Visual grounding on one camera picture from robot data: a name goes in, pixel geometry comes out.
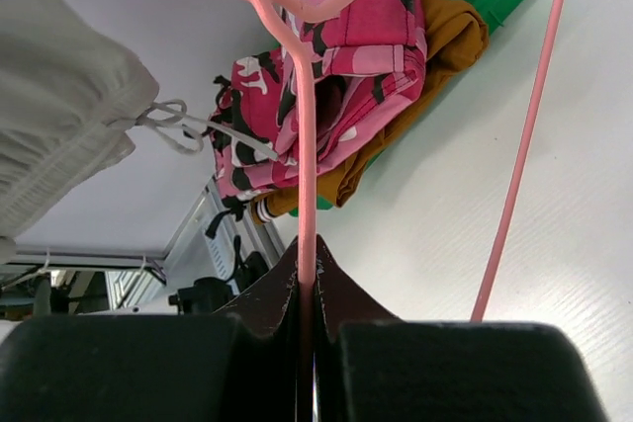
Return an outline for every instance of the brown cloth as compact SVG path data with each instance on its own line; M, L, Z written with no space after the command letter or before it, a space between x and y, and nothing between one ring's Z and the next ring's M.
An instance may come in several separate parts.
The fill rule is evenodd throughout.
M318 195L342 207L356 192L369 161L397 140L429 107L449 79L472 66L488 47L488 26L464 0L421 0L428 56L422 94L358 152L317 178ZM250 210L261 223L297 207L299 189L285 188L255 198Z

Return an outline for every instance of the white tabletop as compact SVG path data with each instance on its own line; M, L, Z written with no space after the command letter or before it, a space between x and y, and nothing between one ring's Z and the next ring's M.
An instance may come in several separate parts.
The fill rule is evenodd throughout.
M334 257L410 320L467 319L484 272L551 0L527 0L482 61L319 215ZM633 0L567 0L487 318L552 323L614 421L633 420ZM297 232L277 221L286 241Z

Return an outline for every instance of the brown fabric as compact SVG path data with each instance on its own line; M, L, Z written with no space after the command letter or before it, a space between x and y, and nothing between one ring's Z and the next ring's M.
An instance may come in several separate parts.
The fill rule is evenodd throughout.
M393 119L358 152L316 181L317 192L342 207L356 192L368 162L410 128L456 74L472 66L488 47L488 26L475 8L463 0L421 0L426 18L428 57L420 99ZM297 207L297 187L276 190L251 202L251 214L262 220L257 204L265 200L267 213L279 216Z

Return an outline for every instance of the white table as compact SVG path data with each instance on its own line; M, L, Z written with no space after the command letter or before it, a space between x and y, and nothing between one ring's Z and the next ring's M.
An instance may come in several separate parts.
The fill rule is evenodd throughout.
M335 258L410 320L467 319L497 230L551 0L527 0L357 195L319 215ZM612 420L633 420L633 0L567 0L487 318L561 327ZM285 241L297 232L277 220Z

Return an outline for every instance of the pink camouflage bag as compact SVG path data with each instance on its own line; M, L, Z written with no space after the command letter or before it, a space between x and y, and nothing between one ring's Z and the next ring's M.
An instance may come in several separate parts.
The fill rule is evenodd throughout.
M307 0L318 4L323 0ZM356 0L320 24L282 11L313 52L317 173L358 151L416 101L425 76L426 40L420 0ZM211 121L257 140L253 146L208 130L223 202L240 218L255 196L298 184L297 85L283 48L240 59Z

